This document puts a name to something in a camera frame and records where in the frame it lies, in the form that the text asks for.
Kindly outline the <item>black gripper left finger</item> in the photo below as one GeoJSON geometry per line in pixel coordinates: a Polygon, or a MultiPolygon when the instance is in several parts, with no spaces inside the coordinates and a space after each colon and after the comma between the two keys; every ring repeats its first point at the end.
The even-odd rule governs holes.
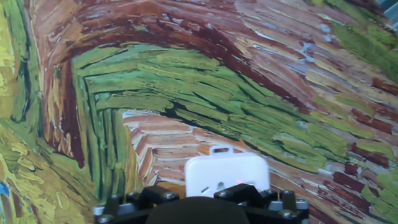
{"type": "Polygon", "coordinates": [[[112,195],[105,203],[93,207],[94,224],[120,223],[136,212],[149,211],[156,205],[173,202],[179,194],[159,186],[144,187],[141,192],[112,195]]]}

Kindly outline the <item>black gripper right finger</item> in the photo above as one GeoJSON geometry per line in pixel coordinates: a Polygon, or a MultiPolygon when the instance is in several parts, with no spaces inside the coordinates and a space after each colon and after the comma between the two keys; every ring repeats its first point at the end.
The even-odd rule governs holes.
{"type": "Polygon", "coordinates": [[[214,198],[235,206],[233,212],[242,223],[309,224],[309,202],[297,198],[292,190],[258,191],[249,184],[238,184],[214,193],[214,198]]]}

